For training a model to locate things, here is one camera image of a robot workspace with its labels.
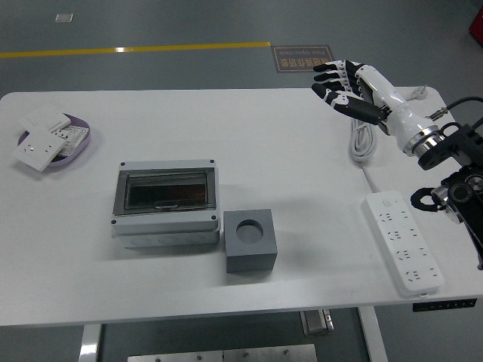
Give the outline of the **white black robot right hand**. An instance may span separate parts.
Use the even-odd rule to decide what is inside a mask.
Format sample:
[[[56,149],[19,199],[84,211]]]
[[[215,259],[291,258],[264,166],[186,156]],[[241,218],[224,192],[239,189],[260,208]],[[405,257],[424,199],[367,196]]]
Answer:
[[[409,102],[373,66],[336,60],[313,68],[312,90],[335,111],[376,125],[396,139],[408,156],[421,157],[445,137],[428,118],[417,115]]]

